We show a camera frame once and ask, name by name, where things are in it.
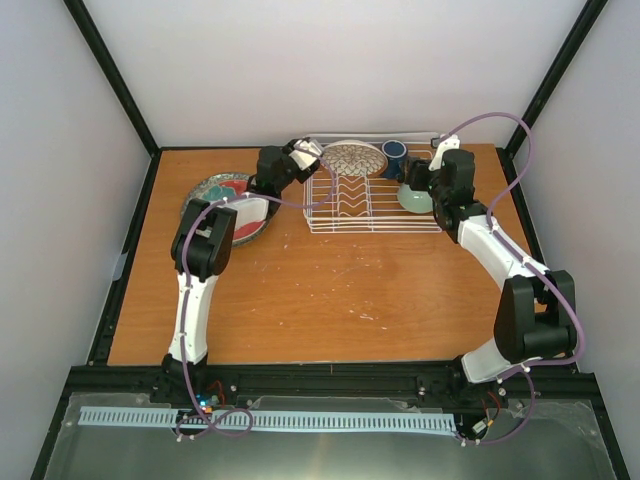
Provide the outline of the floral patterned bowl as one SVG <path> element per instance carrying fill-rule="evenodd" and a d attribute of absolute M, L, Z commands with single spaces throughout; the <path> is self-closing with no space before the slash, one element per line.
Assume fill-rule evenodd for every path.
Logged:
<path fill-rule="evenodd" d="M 345 177 L 376 177 L 388 166 L 387 157 L 376 146 L 360 140 L 341 140 L 324 147 L 324 161 Z"/>

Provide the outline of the black frame post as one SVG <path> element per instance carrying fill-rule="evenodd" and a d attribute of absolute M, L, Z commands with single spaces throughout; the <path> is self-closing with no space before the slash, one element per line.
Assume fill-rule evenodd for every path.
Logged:
<path fill-rule="evenodd" d="M 82 0 L 64 0 L 63 3 L 123 108 L 145 151 L 151 157 L 154 157 L 160 151 L 160 147 L 154 139 L 85 2 Z"/>
<path fill-rule="evenodd" d="M 522 120 L 527 127 L 532 128 L 538 120 L 607 3 L 607 0 L 588 0 L 584 3 L 524 111 Z"/>

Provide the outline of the black right frame post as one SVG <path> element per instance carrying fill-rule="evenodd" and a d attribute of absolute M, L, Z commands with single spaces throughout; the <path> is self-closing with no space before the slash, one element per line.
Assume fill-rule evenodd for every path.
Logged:
<path fill-rule="evenodd" d="M 532 128 L 538 120 L 607 3 L 607 0 L 588 0 L 584 3 L 524 111 L 522 120 L 527 127 Z"/>

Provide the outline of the black left frame post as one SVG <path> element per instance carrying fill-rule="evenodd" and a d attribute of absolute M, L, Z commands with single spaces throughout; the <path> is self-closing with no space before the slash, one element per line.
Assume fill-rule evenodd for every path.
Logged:
<path fill-rule="evenodd" d="M 154 157 L 160 151 L 160 147 L 154 139 L 85 2 L 82 0 L 64 0 L 63 3 L 123 108 L 145 151 L 151 157 Z"/>

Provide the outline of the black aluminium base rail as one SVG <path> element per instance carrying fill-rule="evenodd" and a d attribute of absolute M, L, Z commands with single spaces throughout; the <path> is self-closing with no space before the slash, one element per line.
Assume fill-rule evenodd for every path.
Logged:
<path fill-rule="evenodd" d="M 497 396 L 500 385 L 463 385 L 447 363 L 374 363 L 303 365 L 208 365 L 193 380 L 197 395 L 223 391 L 229 405 L 263 396 L 389 398 L 422 408 L 474 410 Z M 543 367 L 529 380 L 515 375 L 502 384 L 505 399 L 525 400 L 531 392 L 542 400 L 587 400 L 602 405 L 592 374 L 573 368 Z M 189 402 L 181 369 L 160 366 L 80 366 L 71 369 L 63 394 L 143 393 L 154 403 L 185 406 Z"/>

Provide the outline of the dark blue mug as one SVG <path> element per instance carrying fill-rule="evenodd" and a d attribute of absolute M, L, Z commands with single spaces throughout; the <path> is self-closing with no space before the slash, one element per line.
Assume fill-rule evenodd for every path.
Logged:
<path fill-rule="evenodd" d="M 381 151 L 387 159 L 387 167 L 381 177 L 402 183 L 404 163 L 408 157 L 407 146 L 398 140 L 387 140 L 381 145 Z"/>

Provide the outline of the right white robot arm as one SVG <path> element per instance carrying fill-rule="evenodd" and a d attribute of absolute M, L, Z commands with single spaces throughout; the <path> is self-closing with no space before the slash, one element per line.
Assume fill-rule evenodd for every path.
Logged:
<path fill-rule="evenodd" d="M 404 184 L 427 193 L 439 228 L 469 252 L 501 291 L 493 336 L 460 357 L 471 384 L 503 381 L 535 365 L 574 362 L 585 342 L 570 274 L 530 257 L 475 197 L 475 157 L 449 149 L 431 160 L 411 158 Z"/>

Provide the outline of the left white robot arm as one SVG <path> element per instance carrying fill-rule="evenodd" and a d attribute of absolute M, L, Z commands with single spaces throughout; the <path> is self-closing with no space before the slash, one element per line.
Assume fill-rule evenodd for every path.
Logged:
<path fill-rule="evenodd" d="M 244 190 L 188 202 L 171 246 L 179 294 L 173 337 L 162 361 L 164 373 L 174 378 L 174 392 L 184 401 L 197 402 L 208 390 L 208 378 L 200 370 L 207 362 L 209 312 L 235 232 L 270 221 L 287 203 L 283 191 L 295 181 L 309 180 L 322 157 L 323 147 L 310 137 L 264 147 Z"/>

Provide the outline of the mint green bowl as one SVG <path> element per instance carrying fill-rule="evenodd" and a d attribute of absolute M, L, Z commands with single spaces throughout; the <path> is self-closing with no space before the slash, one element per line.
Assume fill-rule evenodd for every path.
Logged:
<path fill-rule="evenodd" d="M 400 206 L 413 214 L 428 214 L 433 211 L 433 201 L 426 191 L 412 190 L 407 184 L 402 184 L 397 191 Z"/>

